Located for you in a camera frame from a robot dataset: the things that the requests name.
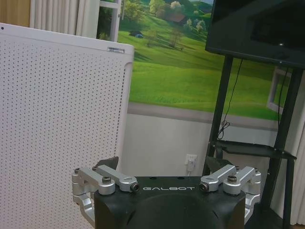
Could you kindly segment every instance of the green grass field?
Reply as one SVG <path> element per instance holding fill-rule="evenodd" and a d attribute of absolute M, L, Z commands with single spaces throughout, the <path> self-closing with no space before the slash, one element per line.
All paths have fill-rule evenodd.
<path fill-rule="evenodd" d="M 175 26 L 148 12 L 138 24 L 121 22 L 119 42 L 135 46 L 130 101 L 213 112 L 224 58 L 204 50 L 206 34 L 184 33 L 175 49 L 169 47 Z M 149 30 L 157 31 L 158 39 L 148 47 Z M 141 31 L 144 38 L 128 31 Z M 234 61 L 227 98 L 239 62 Z M 244 61 L 229 114 L 275 120 L 276 112 L 266 107 L 273 70 L 272 65 Z"/>

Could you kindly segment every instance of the black metal stand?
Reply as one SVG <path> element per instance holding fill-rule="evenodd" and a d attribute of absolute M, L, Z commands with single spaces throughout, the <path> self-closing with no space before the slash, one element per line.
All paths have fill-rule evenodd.
<path fill-rule="evenodd" d="M 287 97 L 281 117 L 280 126 L 277 132 L 277 137 L 274 147 L 263 146 L 257 144 L 245 144 L 239 142 L 227 142 L 217 140 L 218 131 L 221 123 L 221 118 L 224 110 L 224 102 L 227 93 L 228 83 L 230 79 L 230 73 L 233 63 L 232 56 L 226 56 L 224 60 L 224 66 L 222 76 L 220 80 L 220 86 L 218 91 L 218 97 L 216 101 L 214 117 L 212 122 L 212 128 L 210 132 L 209 145 L 207 148 L 206 157 L 214 156 L 214 152 L 217 149 L 217 157 L 222 156 L 222 150 L 227 153 L 252 155 L 252 156 L 264 156 L 270 158 L 268 175 L 262 194 L 262 200 L 260 209 L 262 211 L 270 211 L 270 204 L 272 195 L 274 192 L 277 175 L 281 165 L 282 159 L 287 159 L 287 170 L 286 170 L 286 185 L 285 185 L 285 200 L 284 200 L 284 213 L 283 213 L 283 229 L 290 228 L 290 216 L 291 216 L 291 202 L 292 202 L 292 187 L 293 187 L 293 175 L 294 175 L 294 160 L 295 157 L 291 156 L 288 152 L 284 152 L 285 142 L 295 106 L 295 100 L 299 85 L 302 78 L 302 69 L 294 69 L 291 75 L 291 81 L 289 84 Z M 204 165 L 203 175 L 208 175 L 210 170 L 207 164 Z M 263 219 L 263 215 L 258 214 L 258 219 Z"/>
<path fill-rule="evenodd" d="M 228 90 L 229 80 L 230 80 L 230 74 L 231 74 L 231 68 L 233 63 L 233 57 L 232 56 L 225 56 L 224 57 L 224 66 L 223 71 L 221 74 L 220 84 L 219 84 L 219 90 L 218 90 L 218 96 L 213 116 L 213 122 L 212 122 L 212 128 L 210 133 L 210 139 L 209 142 L 217 140 L 218 137 L 218 131 L 221 123 L 221 118 L 223 116 L 224 111 L 224 102 L 225 97 Z M 208 149 L 206 152 L 206 156 L 214 156 L 215 148 L 209 144 Z M 203 167 L 203 176 L 210 174 L 209 167 L 205 164 Z"/>

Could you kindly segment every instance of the white curtain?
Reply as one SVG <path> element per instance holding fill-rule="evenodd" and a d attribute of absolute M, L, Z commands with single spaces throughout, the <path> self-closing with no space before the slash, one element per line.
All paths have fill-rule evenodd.
<path fill-rule="evenodd" d="M 96 38 L 99 0 L 31 0 L 30 27 Z"/>
<path fill-rule="evenodd" d="M 296 152 L 292 196 L 291 224 L 305 225 L 305 103 L 296 130 L 293 152 Z"/>
<path fill-rule="evenodd" d="M 297 157 L 290 224 L 305 225 L 305 73 L 300 84 L 285 149 Z M 283 217 L 286 160 L 282 161 L 271 208 Z"/>

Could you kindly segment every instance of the black cable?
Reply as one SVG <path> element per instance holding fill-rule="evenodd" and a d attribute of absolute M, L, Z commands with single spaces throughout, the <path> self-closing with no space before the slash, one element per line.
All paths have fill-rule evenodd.
<path fill-rule="evenodd" d="M 221 128 L 218 131 L 218 139 L 219 140 L 221 140 L 224 137 L 224 130 L 230 126 L 230 123 L 226 119 L 227 119 L 227 115 L 228 115 L 229 110 L 230 110 L 231 101 L 232 101 L 233 94 L 234 94 L 234 91 L 235 91 L 235 87 L 236 87 L 236 84 L 237 84 L 239 72 L 240 72 L 240 69 L 242 67 L 242 63 L 243 63 L 243 59 L 240 60 L 240 64 L 239 64 L 238 71 L 237 71 L 237 76 L 236 76 L 235 83 L 234 83 L 234 86 L 233 86 L 233 90 L 232 90 L 232 93 L 231 93 L 231 97 L 230 97 L 230 100 L 229 100 L 228 109 L 227 109 L 227 112 L 224 115 L 224 120 L 221 123 Z"/>
<path fill-rule="evenodd" d="M 280 127 L 280 107 L 281 107 L 281 97 L 282 97 L 282 92 L 283 92 L 283 87 L 285 84 L 285 80 L 287 78 L 287 73 L 288 73 L 289 68 L 286 68 L 286 73 L 284 76 L 284 79 L 282 81 L 282 86 L 281 86 L 281 90 L 280 90 L 280 96 L 278 98 L 278 107 L 277 107 L 277 129 Z"/>

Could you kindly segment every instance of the silver metal bracket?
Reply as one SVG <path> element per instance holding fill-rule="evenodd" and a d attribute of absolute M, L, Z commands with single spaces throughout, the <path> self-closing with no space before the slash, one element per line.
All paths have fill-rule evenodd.
<path fill-rule="evenodd" d="M 235 176 L 228 176 L 224 180 L 224 192 L 230 195 L 240 194 L 242 187 L 252 179 L 255 175 L 255 169 L 252 167 L 245 167 L 239 171 Z"/>
<path fill-rule="evenodd" d="M 78 168 L 72 174 L 73 202 L 80 206 L 81 214 L 95 227 L 93 194 L 97 191 L 101 195 L 110 195 L 115 192 L 114 180 L 104 181 L 103 176 L 88 168 Z"/>
<path fill-rule="evenodd" d="M 260 201 L 261 173 L 252 167 L 245 167 L 235 176 L 228 176 L 224 180 L 224 192 L 229 195 L 238 195 L 241 191 L 246 193 L 244 223 L 253 214 L 254 204 Z"/>
<path fill-rule="evenodd" d="M 139 184 L 135 177 L 124 175 L 108 166 L 102 165 L 95 168 L 98 174 L 110 177 L 124 192 L 136 192 L 139 190 Z"/>
<path fill-rule="evenodd" d="M 249 220 L 249 218 L 253 214 L 254 210 L 254 204 L 258 203 L 261 200 L 261 195 L 252 195 L 252 194 L 246 194 L 246 200 L 245 200 L 245 211 L 244 211 L 244 223 Z"/>
<path fill-rule="evenodd" d="M 226 165 L 209 176 L 203 176 L 200 179 L 199 188 L 203 192 L 214 192 L 218 186 L 228 177 L 236 174 L 236 168 L 233 165 Z"/>
<path fill-rule="evenodd" d="M 81 214 L 95 227 L 94 207 L 92 206 L 94 192 L 101 195 L 111 195 L 115 192 L 115 184 L 125 192 L 139 190 L 135 177 L 129 177 L 116 170 L 102 165 L 89 168 L 78 168 L 72 174 L 73 201 L 80 206 Z"/>

